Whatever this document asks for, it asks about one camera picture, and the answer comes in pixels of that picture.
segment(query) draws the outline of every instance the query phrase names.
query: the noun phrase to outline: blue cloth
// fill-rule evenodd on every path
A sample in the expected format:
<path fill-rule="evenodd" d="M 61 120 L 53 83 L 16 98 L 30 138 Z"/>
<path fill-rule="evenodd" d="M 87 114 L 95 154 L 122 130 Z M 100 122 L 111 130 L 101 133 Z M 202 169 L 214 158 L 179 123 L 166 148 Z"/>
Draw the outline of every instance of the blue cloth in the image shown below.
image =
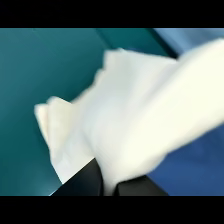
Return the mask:
<path fill-rule="evenodd" d="M 224 37 L 224 28 L 154 28 L 177 53 L 184 52 L 208 41 Z"/>
<path fill-rule="evenodd" d="M 170 153 L 148 176 L 171 196 L 223 196 L 224 125 Z"/>

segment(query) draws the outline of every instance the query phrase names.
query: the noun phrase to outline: crumpled white cloth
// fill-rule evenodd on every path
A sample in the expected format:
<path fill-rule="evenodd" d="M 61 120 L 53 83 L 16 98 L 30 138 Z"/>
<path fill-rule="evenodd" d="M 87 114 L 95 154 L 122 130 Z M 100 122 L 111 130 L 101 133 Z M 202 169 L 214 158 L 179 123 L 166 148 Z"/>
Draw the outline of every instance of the crumpled white cloth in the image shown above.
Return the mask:
<path fill-rule="evenodd" d="M 224 41 L 179 60 L 107 51 L 91 87 L 71 103 L 50 98 L 35 115 L 61 182 L 95 157 L 111 195 L 223 122 Z"/>

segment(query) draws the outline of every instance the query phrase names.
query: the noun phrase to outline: black object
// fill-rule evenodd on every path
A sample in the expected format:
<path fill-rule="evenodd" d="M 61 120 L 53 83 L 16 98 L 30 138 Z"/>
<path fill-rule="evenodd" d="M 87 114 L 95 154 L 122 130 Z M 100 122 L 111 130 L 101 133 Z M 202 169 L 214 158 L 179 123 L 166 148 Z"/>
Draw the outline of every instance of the black object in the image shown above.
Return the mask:
<path fill-rule="evenodd" d="M 97 161 L 93 159 L 62 185 L 52 196 L 103 196 L 103 180 Z M 148 177 L 121 182 L 114 196 L 168 196 Z"/>

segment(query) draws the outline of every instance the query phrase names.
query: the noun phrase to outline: green table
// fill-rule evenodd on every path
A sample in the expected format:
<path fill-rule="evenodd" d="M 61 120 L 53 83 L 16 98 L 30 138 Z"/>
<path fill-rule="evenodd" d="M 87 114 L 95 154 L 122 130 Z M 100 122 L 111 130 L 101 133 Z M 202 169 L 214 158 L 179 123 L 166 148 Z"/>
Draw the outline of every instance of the green table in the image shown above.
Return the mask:
<path fill-rule="evenodd" d="M 75 98 L 117 47 L 166 55 L 145 28 L 0 29 L 0 195 L 50 195 L 61 185 L 34 105 Z"/>

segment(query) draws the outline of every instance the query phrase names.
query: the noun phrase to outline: teal background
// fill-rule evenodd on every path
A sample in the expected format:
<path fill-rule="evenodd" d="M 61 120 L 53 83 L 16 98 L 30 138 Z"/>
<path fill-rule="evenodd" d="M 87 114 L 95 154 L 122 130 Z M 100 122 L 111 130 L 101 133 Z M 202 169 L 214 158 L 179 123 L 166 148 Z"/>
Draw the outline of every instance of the teal background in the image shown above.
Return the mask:
<path fill-rule="evenodd" d="M 50 195 L 60 187 L 34 105 L 75 98 L 104 51 L 119 47 L 166 55 L 145 28 L 0 29 L 0 195 Z"/>

